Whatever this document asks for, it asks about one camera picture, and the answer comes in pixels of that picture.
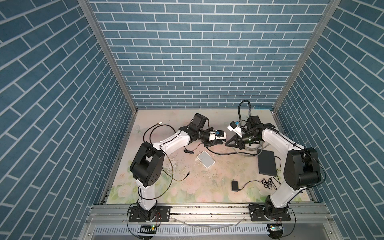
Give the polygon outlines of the dark grey network switch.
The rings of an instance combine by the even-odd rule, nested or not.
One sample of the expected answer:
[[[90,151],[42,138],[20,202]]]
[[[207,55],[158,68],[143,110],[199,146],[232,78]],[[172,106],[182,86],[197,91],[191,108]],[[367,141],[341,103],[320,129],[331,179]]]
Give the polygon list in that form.
[[[258,154],[259,174],[276,177],[277,167],[274,152],[262,150]]]

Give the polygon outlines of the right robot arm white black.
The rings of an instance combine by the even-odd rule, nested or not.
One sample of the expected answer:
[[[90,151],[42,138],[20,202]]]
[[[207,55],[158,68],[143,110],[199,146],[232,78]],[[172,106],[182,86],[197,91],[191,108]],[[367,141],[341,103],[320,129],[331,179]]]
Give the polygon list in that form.
[[[226,142],[227,147],[244,149],[247,144],[264,141],[274,147],[285,160],[284,182],[267,196],[264,205],[250,204],[253,222],[290,221],[289,203],[300,193],[315,186],[322,180],[318,153],[286,138],[272,127],[256,127],[250,133],[235,134]]]

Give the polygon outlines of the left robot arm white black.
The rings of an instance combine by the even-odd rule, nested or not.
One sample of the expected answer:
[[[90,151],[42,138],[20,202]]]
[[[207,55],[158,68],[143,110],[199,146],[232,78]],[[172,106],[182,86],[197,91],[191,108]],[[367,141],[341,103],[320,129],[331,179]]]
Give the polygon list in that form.
[[[139,199],[135,211],[141,221],[152,221],[158,215],[155,183],[161,176],[164,159],[169,160],[170,154],[196,140],[200,140],[205,145],[218,145],[226,140],[226,133],[213,128],[204,130],[184,126],[162,141],[141,144],[130,166],[130,171],[138,184]]]

